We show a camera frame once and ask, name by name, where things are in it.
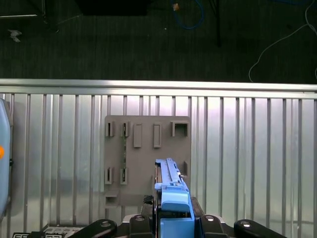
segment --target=gray pegboard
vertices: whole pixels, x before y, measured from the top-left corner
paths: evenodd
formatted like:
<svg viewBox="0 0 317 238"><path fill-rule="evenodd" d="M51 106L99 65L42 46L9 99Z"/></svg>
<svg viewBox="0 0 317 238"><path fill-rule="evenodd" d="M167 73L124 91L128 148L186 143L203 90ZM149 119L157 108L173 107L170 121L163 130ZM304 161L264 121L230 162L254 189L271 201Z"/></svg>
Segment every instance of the gray pegboard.
<svg viewBox="0 0 317 238"><path fill-rule="evenodd" d="M172 158L190 185L189 117L107 116L106 208L141 206L154 192L155 160Z"/></svg>

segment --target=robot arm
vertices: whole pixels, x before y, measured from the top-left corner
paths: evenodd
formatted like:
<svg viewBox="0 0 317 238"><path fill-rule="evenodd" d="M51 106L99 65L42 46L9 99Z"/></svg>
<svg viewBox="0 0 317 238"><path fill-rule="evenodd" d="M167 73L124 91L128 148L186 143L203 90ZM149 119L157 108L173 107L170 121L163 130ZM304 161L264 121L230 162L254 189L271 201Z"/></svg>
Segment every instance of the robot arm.
<svg viewBox="0 0 317 238"><path fill-rule="evenodd" d="M205 215L198 201L190 197L180 170L172 159L156 160L155 192L146 196L142 212L127 216L120 226L98 220L73 235L42 232L26 238L285 238L251 220L228 226L222 218Z"/></svg>

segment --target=metal rod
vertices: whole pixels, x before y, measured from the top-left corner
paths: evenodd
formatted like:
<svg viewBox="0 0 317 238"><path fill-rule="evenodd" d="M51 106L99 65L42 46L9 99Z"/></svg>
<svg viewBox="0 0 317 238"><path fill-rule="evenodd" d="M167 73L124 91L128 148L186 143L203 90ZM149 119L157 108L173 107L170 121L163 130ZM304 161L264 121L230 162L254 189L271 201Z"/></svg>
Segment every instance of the metal rod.
<svg viewBox="0 0 317 238"><path fill-rule="evenodd" d="M0 18L10 19L10 18L23 18L23 17L37 17L36 14L28 15L0 15Z"/></svg>

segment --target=white cable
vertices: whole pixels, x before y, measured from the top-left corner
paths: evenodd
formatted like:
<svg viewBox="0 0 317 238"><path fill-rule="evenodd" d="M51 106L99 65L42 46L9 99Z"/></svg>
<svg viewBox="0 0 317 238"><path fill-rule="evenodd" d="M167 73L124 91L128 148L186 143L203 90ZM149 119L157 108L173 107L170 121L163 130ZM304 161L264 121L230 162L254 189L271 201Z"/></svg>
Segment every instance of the white cable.
<svg viewBox="0 0 317 238"><path fill-rule="evenodd" d="M308 9L309 9L312 5L314 5L315 1L316 1L316 0L313 0L312 3L311 3L311 4L306 8L306 10L305 10L305 20L306 20L306 24L305 24L305 25L301 26L300 28L298 28L296 31L294 31L293 33L289 34L288 36L285 36L285 37L283 37L283 38L281 38L281 39L275 41L273 44L269 45L268 47L266 47L266 48L262 51L262 53L260 54L260 56L259 56L259 58L258 58L258 61L257 61L254 65L252 65L251 68L250 68L250 70L249 70L249 80L250 80L252 83L253 83L253 81L252 81L252 79L251 79L251 71L252 71L252 69L260 62L260 59L261 59L262 55L263 55L264 52L267 51L269 48L271 48L271 47L274 46L275 44L277 44L277 43L279 43L279 42L281 42L281 41L283 41L283 40L285 40L285 39L291 37L292 35L294 35L295 33L297 33L299 30L301 30L302 28L304 28L305 26L309 26L309 27L312 29L312 31L314 31L314 32L316 33L316 35L317 35L317 31L316 31L315 27L314 27L313 25L311 25L311 24L308 22L308 17L307 17ZM316 70L315 70L315 77L316 77L316 79L317 79L317 68L316 68Z"/></svg>

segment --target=corrugated metal wall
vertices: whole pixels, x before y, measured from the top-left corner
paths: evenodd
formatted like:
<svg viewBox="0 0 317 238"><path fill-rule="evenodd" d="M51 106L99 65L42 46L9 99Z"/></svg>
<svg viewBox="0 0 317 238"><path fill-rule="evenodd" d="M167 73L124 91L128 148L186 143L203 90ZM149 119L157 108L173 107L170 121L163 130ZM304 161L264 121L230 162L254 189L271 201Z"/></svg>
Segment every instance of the corrugated metal wall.
<svg viewBox="0 0 317 238"><path fill-rule="evenodd" d="M104 212L106 115L190 116L191 193L206 213L231 225L246 217L287 237L317 237L315 96L234 93L0 94L10 102L14 121L13 196L0 238L39 230L47 222L88 224L105 216L119 222L139 212L137 207Z"/></svg>

